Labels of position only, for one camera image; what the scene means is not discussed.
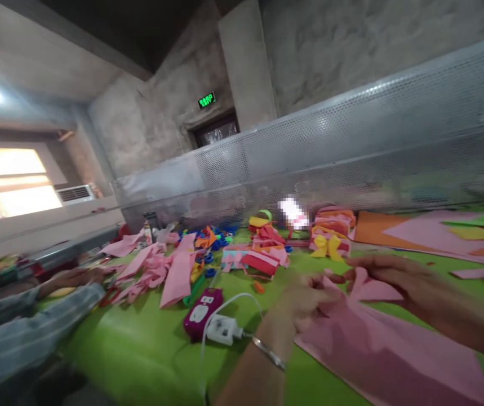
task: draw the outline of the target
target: white cable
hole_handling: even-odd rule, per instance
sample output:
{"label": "white cable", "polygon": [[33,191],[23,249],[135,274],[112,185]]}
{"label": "white cable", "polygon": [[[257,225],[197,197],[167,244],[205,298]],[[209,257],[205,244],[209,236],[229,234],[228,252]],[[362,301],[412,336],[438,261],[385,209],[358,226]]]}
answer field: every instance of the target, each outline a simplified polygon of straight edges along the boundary
{"label": "white cable", "polygon": [[227,300],[225,303],[223,303],[221,306],[219,306],[215,312],[213,312],[210,317],[208,317],[208,320],[206,320],[206,324],[204,325],[204,334],[202,335],[202,347],[201,347],[201,368],[202,368],[202,396],[204,398],[204,405],[206,406],[206,372],[204,369],[204,349],[205,349],[205,343],[206,343],[206,330],[208,329],[208,326],[210,325],[210,322],[212,321],[212,318],[219,313],[220,310],[223,310],[226,305],[228,305],[230,302],[234,301],[235,299],[238,299],[239,297],[242,296],[249,296],[251,299],[255,301],[255,304],[259,308],[259,313],[260,313],[260,318],[261,320],[263,319],[263,308],[260,307],[260,304],[258,303],[257,299],[253,295],[250,295],[249,293],[239,293],[236,296],[231,297],[229,300]]}

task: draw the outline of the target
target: person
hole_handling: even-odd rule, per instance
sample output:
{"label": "person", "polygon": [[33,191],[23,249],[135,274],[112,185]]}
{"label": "person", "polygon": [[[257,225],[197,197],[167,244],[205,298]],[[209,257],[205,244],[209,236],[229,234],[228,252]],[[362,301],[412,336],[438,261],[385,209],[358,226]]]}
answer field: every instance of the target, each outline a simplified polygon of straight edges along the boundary
{"label": "person", "polygon": [[[0,404],[33,404],[41,366],[59,342],[105,295],[100,269],[73,269],[40,286],[0,300]],[[42,311],[37,301],[61,288],[78,287]]]}
{"label": "person", "polygon": [[[438,274],[408,259],[374,255],[347,260],[353,267],[343,276],[330,275],[334,283],[352,288],[354,267],[365,268],[375,279],[393,285],[404,296],[402,306],[435,330],[484,354],[484,305],[450,285]],[[286,364],[293,339],[312,322],[320,304],[334,303],[341,293],[315,289],[322,274],[300,276],[281,295],[259,325],[257,337],[267,351],[250,343],[215,405],[273,406],[284,401],[285,373],[274,359]]]}

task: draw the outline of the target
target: white plug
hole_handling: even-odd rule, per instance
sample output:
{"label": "white plug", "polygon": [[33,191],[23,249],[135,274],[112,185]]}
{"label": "white plug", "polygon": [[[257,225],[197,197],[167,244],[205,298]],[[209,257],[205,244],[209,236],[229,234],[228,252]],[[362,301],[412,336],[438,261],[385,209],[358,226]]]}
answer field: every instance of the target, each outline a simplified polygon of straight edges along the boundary
{"label": "white plug", "polygon": [[238,327],[238,323],[232,317],[215,315],[210,320],[206,329],[206,337],[212,341],[231,346],[233,337],[241,339],[243,329]]}

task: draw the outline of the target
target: sleeve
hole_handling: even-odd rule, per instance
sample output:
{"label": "sleeve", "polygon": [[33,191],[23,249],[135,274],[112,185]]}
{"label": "sleeve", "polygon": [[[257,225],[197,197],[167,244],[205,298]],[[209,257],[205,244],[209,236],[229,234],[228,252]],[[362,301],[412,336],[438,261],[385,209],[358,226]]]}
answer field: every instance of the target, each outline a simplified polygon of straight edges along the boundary
{"label": "sleeve", "polygon": [[27,312],[32,312],[35,307],[35,300],[39,293],[36,288],[26,290],[18,295],[13,295],[0,300],[0,325],[11,321]]}
{"label": "sleeve", "polygon": [[31,318],[1,325],[0,383],[18,372],[41,365],[104,294],[97,283],[84,286]]}

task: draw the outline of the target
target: orange foam sheet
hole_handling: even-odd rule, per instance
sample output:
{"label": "orange foam sheet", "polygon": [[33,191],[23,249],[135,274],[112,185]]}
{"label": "orange foam sheet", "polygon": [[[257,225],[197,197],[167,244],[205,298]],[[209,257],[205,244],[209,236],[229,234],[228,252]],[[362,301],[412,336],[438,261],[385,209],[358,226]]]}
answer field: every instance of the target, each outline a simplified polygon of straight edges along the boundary
{"label": "orange foam sheet", "polygon": [[356,242],[364,242],[365,244],[386,245],[418,251],[440,252],[436,249],[424,245],[413,244],[412,242],[383,233],[383,231],[398,226],[407,220],[409,220],[409,217],[360,211],[358,213],[358,223],[356,225],[354,240]]}

